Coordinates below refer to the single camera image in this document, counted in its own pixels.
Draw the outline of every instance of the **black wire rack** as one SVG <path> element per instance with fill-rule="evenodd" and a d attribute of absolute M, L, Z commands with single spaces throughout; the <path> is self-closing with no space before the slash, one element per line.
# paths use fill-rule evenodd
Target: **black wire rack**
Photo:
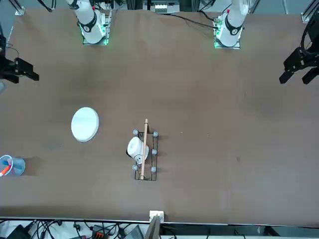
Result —
<path fill-rule="evenodd" d="M 145 172 L 144 172 L 144 179 L 141 179 L 141 164 L 135 163 L 137 166 L 137 170 L 134 171 L 134 179 L 135 180 L 143 180 L 143 181 L 156 181 L 157 180 L 157 172 L 158 172 L 158 147 L 159 147 L 159 136 L 157 132 L 151 132 L 149 127 L 147 131 L 148 137 L 147 141 L 152 136 L 152 141 L 149 141 L 149 154 L 147 159 L 145 160 Z M 144 140 L 144 132 L 138 131 L 136 134 L 137 137 L 141 141 Z"/>

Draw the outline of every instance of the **white cup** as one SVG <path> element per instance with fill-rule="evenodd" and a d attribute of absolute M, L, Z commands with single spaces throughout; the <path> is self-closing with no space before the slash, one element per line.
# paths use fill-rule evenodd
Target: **white cup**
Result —
<path fill-rule="evenodd" d="M 140 140 L 140 138 L 133 137 L 130 140 L 129 145 L 128 145 L 128 154 L 130 155 L 130 157 L 135 159 L 137 164 L 142 163 L 143 148 L 144 148 L 144 144 Z M 146 157 L 145 157 L 145 159 L 146 159 L 148 157 L 148 154 L 149 154 L 149 147 L 147 145 L 146 145 L 145 154 L 146 154 Z"/>

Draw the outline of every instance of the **white bracket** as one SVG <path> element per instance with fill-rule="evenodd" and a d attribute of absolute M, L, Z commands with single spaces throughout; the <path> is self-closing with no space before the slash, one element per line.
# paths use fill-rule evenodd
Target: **white bracket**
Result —
<path fill-rule="evenodd" d="M 160 217 L 160 223 L 164 223 L 164 211 L 150 211 L 150 222 L 156 216 Z"/>

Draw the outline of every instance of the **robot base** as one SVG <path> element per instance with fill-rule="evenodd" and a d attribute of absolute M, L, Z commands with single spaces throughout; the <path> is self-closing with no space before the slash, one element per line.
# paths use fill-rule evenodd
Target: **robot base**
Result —
<path fill-rule="evenodd" d="M 110 27 L 111 27 L 111 20 L 112 20 L 112 10 L 109 11 L 109 15 L 106 16 L 105 13 L 102 13 L 102 31 L 105 32 L 105 36 L 97 43 L 91 44 L 83 38 L 83 45 L 84 46 L 106 46 L 109 44 L 109 39 L 110 39 Z"/>
<path fill-rule="evenodd" d="M 216 21 L 213 22 L 214 26 L 218 27 L 218 30 L 214 29 L 214 48 L 227 48 L 227 49 L 240 49 L 240 43 L 239 41 L 231 47 L 228 46 L 224 46 L 217 38 L 217 35 L 220 33 L 220 28 L 223 25 L 223 19 L 222 16 L 218 16 L 218 19 Z"/>

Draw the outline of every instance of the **mounting plate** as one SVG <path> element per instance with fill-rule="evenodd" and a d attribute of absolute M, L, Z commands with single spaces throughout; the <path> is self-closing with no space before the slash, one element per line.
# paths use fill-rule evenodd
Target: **mounting plate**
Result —
<path fill-rule="evenodd" d="M 303 20 L 303 23 L 308 23 L 309 22 L 309 17 L 304 17 L 304 13 L 301 13 L 301 19 Z"/>
<path fill-rule="evenodd" d="M 150 211 L 150 222 L 156 216 L 160 216 L 160 223 L 164 223 L 164 211 Z"/>
<path fill-rule="evenodd" d="M 105 32 L 105 36 L 97 43 L 91 44 L 83 38 L 83 45 L 84 46 L 106 46 L 109 44 L 110 39 L 110 28 L 111 28 L 111 21 L 112 21 L 112 10 L 109 11 L 109 15 L 105 15 L 105 13 L 101 14 L 102 17 L 102 26 L 101 30 Z"/>
<path fill-rule="evenodd" d="M 224 46 L 217 38 L 217 35 L 220 33 L 220 28 L 223 25 L 223 18 L 222 16 L 218 16 L 218 19 L 216 21 L 213 21 L 213 25 L 218 27 L 218 30 L 214 29 L 214 48 L 216 49 L 240 49 L 240 43 L 239 41 L 231 47 Z"/>

